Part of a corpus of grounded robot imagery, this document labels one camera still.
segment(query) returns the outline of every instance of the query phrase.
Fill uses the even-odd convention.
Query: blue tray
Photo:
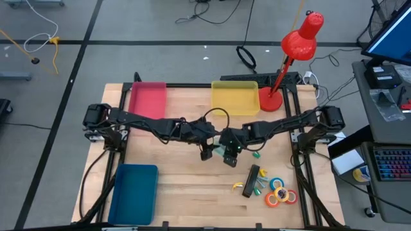
[[[118,167],[111,201],[112,225],[149,225],[153,221],[159,170],[154,165]]]

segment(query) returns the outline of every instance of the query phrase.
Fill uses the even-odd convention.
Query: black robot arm
[[[86,130],[85,136],[88,139],[90,139],[91,134],[103,137],[106,150],[119,151],[122,147],[123,135],[113,128],[127,125],[153,133],[163,144],[179,141],[201,145],[203,148],[202,160],[205,160],[203,156],[207,156],[203,152],[212,152],[213,145],[208,145],[207,140],[218,134],[205,117],[191,122],[187,122],[183,117],[179,119],[150,119],[122,111],[119,108],[112,108],[108,104],[90,105],[83,125]]]
[[[246,123],[243,124],[241,129],[226,128],[223,130],[219,141],[221,145],[225,146],[224,162],[235,167],[238,154],[243,149],[250,150],[247,148],[248,145],[265,145],[266,141],[275,134],[306,126],[312,126],[313,128],[308,133],[302,133],[298,136],[298,146],[301,151],[313,152],[315,142],[318,139],[328,132],[339,132],[344,128],[345,123],[339,108],[327,106],[307,110],[300,115],[273,122],[256,121]]]

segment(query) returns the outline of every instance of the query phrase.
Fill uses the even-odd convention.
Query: small green object
[[[253,157],[256,157],[256,158],[260,158],[260,157],[261,157],[261,155],[258,153],[258,151],[253,152],[253,153],[252,153],[252,156],[253,156]]]
[[[257,196],[259,196],[259,195],[261,194],[261,191],[260,191],[257,187],[255,187],[255,188],[254,188],[254,193],[255,193]]]

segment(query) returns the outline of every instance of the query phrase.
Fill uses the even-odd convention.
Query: wooden board
[[[118,107],[121,87],[122,84],[107,84],[102,102]],[[191,121],[211,108],[211,89],[167,90],[166,117],[185,117]],[[317,106],[312,86],[298,86],[298,91],[302,112]],[[276,112],[261,111],[256,116],[231,116],[230,127],[240,128],[243,123],[274,121],[284,117],[286,114],[283,105]],[[209,114],[207,120],[217,130],[222,130],[227,122],[225,116],[213,114]],[[102,152],[102,146],[102,142],[91,144],[85,170]],[[328,155],[325,145],[317,145],[317,151]],[[159,168],[155,217],[151,226],[161,226],[163,221],[169,221],[172,227],[255,227],[255,223],[262,223],[265,228],[303,228],[299,203],[282,203],[274,209],[266,206],[264,196],[269,192],[269,186],[261,190],[261,196],[253,195],[250,198],[241,195],[242,188],[231,191],[233,183],[246,182],[252,164],[266,169],[270,178],[282,178],[286,188],[298,191],[295,170],[290,164],[292,152],[288,133],[275,135],[260,154],[261,158],[256,159],[251,152],[242,151],[238,156],[237,166],[232,168],[224,164],[222,157],[216,154],[212,159],[201,161],[198,146],[193,144],[170,142],[163,145],[150,133],[132,129],[125,162],[155,164]],[[83,213],[87,212],[101,193],[107,157],[108,155],[103,157],[89,173],[83,197]],[[311,164],[318,196],[334,217],[344,224],[329,161],[312,155]],[[110,201],[111,195],[106,201],[104,221],[108,218]],[[78,203],[77,200],[72,221],[80,219]],[[311,224],[314,224],[310,205],[309,212]]]

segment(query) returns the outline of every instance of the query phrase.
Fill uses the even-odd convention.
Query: computer monitor
[[[411,0],[384,24],[361,54],[373,57],[371,63],[377,65],[384,60],[411,65]]]

